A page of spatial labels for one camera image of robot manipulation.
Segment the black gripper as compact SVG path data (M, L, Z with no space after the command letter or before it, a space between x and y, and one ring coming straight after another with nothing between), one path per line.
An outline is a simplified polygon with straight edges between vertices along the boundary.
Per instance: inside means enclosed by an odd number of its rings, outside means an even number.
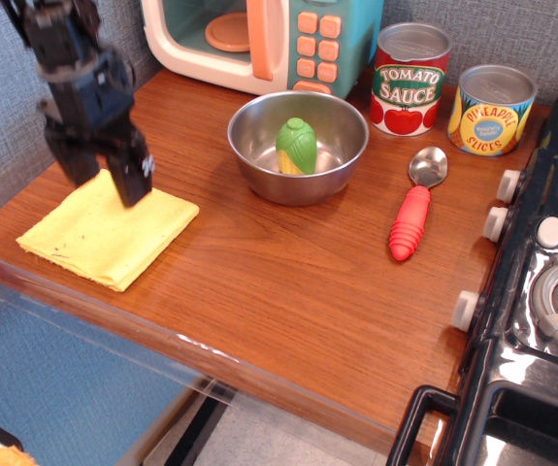
M152 190L155 163L130 117L131 66L115 48L39 48L38 71L51 93L41 104L45 137L67 178L89 182L105 155L123 206L135 206Z

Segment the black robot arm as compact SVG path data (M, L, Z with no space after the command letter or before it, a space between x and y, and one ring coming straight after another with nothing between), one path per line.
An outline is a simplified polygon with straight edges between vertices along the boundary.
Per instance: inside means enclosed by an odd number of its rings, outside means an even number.
M68 179L81 186L100 170L104 156L122 204L151 192L153 158L130 118L133 68L99 39L92 1L5 1L8 18L32 50L51 98L38 108L45 139Z

